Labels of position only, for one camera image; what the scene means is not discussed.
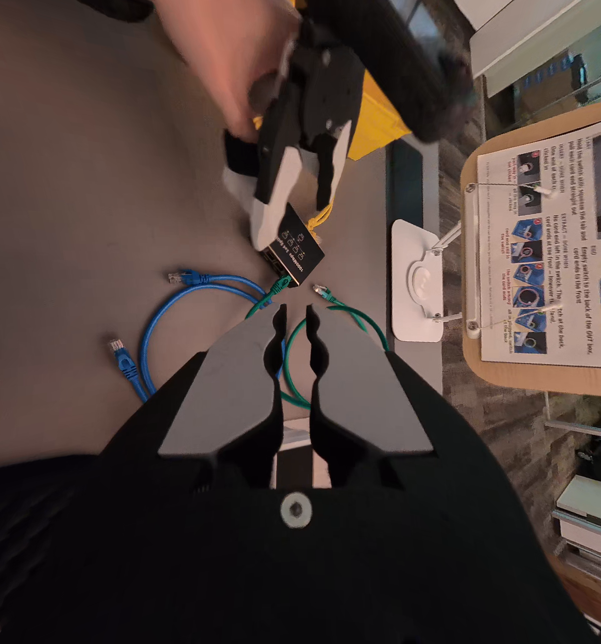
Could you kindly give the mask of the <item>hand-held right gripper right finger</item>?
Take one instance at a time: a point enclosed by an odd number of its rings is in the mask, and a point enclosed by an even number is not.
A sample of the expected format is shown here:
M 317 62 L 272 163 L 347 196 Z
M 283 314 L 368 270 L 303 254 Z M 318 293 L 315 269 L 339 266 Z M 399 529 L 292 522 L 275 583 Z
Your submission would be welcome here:
M 330 487 L 379 485 L 391 460 L 435 456 L 392 354 L 327 309 L 309 305 L 305 322 L 315 375 L 310 438 Z

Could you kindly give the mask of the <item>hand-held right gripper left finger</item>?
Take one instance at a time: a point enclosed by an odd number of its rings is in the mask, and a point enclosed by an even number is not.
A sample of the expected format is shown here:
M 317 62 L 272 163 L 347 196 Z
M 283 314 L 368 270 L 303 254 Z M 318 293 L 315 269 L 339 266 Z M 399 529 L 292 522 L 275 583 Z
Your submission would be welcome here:
M 206 352 L 160 445 L 164 459 L 197 459 L 249 487 L 270 488 L 282 445 L 279 382 L 288 312 L 275 303 Z

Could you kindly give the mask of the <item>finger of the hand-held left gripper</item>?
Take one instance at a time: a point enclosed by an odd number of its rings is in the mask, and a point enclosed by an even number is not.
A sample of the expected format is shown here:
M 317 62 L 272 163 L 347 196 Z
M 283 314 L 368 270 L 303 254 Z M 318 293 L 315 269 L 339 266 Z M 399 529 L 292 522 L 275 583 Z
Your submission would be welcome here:
M 348 120 L 337 128 L 336 136 L 323 133 L 314 139 L 313 149 L 318 158 L 316 174 L 316 211 L 323 211 L 332 204 L 347 159 L 353 122 Z
M 292 189 L 303 170 L 298 148 L 285 147 L 280 158 L 263 158 L 250 205 L 250 238 L 257 252 L 265 250 L 277 237 Z

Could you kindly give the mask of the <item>black network switch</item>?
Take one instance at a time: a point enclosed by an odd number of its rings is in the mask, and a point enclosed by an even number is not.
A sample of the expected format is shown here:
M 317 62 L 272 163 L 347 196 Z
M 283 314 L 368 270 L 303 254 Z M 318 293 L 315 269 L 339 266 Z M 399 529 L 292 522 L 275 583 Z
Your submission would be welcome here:
M 301 286 L 325 258 L 319 243 L 290 204 L 286 205 L 274 241 L 259 254 L 277 278 L 289 278 L 288 288 Z

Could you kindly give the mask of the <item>person's left hand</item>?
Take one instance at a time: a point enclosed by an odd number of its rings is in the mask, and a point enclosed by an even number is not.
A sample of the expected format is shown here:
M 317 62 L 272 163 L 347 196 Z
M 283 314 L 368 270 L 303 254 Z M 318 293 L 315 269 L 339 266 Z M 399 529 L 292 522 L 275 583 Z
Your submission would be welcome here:
M 289 1 L 154 1 L 178 53 L 220 109 L 234 137 L 258 137 L 249 92 L 277 74 L 300 28 Z

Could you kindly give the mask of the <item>yellow plastic bin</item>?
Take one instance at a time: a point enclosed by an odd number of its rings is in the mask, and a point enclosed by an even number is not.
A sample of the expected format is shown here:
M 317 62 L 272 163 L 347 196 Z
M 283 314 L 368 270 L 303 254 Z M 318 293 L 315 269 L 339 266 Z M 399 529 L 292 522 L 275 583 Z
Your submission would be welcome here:
M 263 116 L 262 149 L 280 135 L 285 146 L 299 149 L 309 172 L 317 174 L 314 139 L 323 133 L 336 136 L 337 128 L 352 120 L 348 157 L 359 160 L 409 132 L 372 77 L 349 61 L 292 66 L 288 76 L 270 73 L 249 92 L 249 102 Z

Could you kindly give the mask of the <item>wooden board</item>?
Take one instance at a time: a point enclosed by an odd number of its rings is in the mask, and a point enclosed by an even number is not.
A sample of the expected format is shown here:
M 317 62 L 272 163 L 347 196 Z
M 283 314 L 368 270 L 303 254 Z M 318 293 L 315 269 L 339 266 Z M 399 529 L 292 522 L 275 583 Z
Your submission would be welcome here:
M 464 290 L 462 296 L 463 353 L 465 361 L 473 373 L 490 384 L 506 388 L 601 396 L 601 368 L 518 365 L 481 360 L 481 342 L 478 338 L 471 337 L 468 331 L 468 313 L 470 311 L 468 296 L 470 295 L 470 280 L 474 271 L 471 264 L 475 262 L 479 254 L 471 255 L 468 249 L 472 217 L 469 206 L 471 194 L 466 190 L 471 183 L 477 180 L 476 159 L 479 155 L 532 144 L 599 122 L 601 122 L 601 103 L 578 108 L 542 122 L 498 135 L 481 144 L 465 161 L 459 181 L 463 198 L 460 206 L 462 287 Z

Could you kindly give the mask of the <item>white document stand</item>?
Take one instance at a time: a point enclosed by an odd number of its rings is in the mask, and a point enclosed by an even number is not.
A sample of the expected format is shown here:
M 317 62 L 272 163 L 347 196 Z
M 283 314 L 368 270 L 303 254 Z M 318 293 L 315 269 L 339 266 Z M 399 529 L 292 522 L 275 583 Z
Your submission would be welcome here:
M 439 199 L 426 193 L 423 204 L 409 202 L 390 224 L 390 322 L 401 342 L 440 342 L 445 323 L 462 319 L 466 335 L 481 330 L 479 184 L 463 191 L 463 215 L 452 230 L 434 231 Z M 459 237 L 464 242 L 465 313 L 446 314 L 443 302 L 443 253 Z

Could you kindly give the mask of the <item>white table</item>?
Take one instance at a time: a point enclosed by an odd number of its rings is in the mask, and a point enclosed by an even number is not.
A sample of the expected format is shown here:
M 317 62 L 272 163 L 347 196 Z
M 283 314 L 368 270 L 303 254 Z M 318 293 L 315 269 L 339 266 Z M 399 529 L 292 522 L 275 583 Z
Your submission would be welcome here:
M 601 1 L 456 1 L 473 26 L 474 78 L 491 98 L 601 26 Z

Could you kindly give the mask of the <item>printed instruction sheet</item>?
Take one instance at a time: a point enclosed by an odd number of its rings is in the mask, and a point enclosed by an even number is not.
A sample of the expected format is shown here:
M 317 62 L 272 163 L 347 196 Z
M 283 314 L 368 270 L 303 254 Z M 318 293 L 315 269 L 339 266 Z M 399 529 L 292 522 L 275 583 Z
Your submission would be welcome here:
M 601 122 L 477 157 L 481 359 L 601 368 Z

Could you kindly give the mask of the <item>white drawer cabinet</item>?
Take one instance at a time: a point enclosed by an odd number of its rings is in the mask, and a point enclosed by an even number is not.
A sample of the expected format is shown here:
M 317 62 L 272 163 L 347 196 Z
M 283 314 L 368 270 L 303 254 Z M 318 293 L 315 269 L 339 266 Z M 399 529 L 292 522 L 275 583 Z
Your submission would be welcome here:
M 575 475 L 552 517 L 562 540 L 559 559 L 601 583 L 601 481 Z

